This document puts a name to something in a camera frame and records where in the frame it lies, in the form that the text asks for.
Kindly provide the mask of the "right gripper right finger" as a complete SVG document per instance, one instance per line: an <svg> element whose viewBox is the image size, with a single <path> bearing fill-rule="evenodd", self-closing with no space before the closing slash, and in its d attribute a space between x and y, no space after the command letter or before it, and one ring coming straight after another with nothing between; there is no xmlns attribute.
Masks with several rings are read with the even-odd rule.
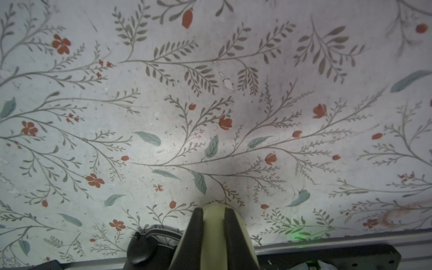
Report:
<svg viewBox="0 0 432 270"><path fill-rule="evenodd" d="M254 252L249 248L237 215L231 208L225 209L224 231L229 270L259 270Z"/></svg>

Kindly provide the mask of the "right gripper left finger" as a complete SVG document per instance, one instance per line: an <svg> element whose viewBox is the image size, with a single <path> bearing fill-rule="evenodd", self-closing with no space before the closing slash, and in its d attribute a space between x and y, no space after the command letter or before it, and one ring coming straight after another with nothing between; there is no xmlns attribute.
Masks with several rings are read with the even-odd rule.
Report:
<svg viewBox="0 0 432 270"><path fill-rule="evenodd" d="M170 270L199 270L204 236L204 212L196 208L171 261Z"/></svg>

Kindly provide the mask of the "light green mug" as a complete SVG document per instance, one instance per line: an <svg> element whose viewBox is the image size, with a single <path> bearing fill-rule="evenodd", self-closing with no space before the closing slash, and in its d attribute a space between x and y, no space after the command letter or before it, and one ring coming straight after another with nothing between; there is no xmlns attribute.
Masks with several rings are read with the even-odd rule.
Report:
<svg viewBox="0 0 432 270"><path fill-rule="evenodd" d="M214 202L201 208L204 212L204 236L202 239L201 266L199 270L228 270L224 217L225 209L231 207ZM242 220L238 212L235 209L233 210L237 215L237 219L249 245L249 248L252 252L254 252L258 262L252 240L249 236L244 221Z"/></svg>

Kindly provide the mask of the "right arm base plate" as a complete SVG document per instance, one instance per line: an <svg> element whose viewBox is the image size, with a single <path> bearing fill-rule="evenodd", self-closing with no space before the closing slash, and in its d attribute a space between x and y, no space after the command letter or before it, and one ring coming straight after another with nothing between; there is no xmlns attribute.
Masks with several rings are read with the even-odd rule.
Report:
<svg viewBox="0 0 432 270"><path fill-rule="evenodd" d="M258 255L261 270L396 270L401 259L388 244Z"/></svg>

